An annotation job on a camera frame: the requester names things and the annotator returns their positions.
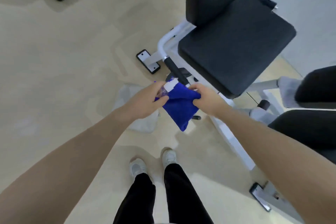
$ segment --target black pants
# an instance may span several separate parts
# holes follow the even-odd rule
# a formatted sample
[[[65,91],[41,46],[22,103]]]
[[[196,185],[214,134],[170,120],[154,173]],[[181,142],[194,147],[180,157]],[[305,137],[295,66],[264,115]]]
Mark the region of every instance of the black pants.
[[[213,224],[194,187],[178,164],[170,164],[164,174],[169,222]],[[154,223],[155,185],[147,174],[137,175],[121,203],[113,224]]]

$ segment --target clear bottle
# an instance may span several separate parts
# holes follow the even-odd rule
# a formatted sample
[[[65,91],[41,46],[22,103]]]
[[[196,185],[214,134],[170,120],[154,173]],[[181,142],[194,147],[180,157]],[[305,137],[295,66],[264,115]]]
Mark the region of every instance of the clear bottle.
[[[157,93],[157,98],[162,98],[166,95],[168,95],[169,92],[173,90],[173,88],[179,83],[179,80],[177,78],[174,78],[170,82],[167,82],[164,86],[161,87],[159,92]]]

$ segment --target blue towel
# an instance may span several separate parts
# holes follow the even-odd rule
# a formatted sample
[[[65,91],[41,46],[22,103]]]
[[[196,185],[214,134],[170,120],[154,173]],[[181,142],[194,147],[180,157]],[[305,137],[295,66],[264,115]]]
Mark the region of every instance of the blue towel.
[[[184,131],[189,120],[198,111],[193,100],[200,99],[201,95],[193,90],[189,90],[182,83],[178,83],[174,89],[168,93],[169,100],[163,106],[170,117],[175,121],[181,131]]]

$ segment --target white shoe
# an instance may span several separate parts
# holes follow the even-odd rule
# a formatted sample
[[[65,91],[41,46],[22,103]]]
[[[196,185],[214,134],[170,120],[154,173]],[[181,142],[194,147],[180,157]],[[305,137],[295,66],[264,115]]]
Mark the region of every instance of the white shoe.
[[[141,158],[137,158],[129,164],[129,171],[131,172],[132,177],[135,179],[135,177],[139,174],[146,174],[147,167]]]
[[[177,164],[176,152],[172,149],[165,150],[162,154],[163,169],[165,170],[168,165],[173,163]]]

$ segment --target white wall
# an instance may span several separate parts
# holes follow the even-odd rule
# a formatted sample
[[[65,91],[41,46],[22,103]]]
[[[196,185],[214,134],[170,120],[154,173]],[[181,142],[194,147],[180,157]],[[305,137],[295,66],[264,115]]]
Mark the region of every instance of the white wall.
[[[336,65],[336,0],[273,0],[297,36],[282,52],[301,74]]]

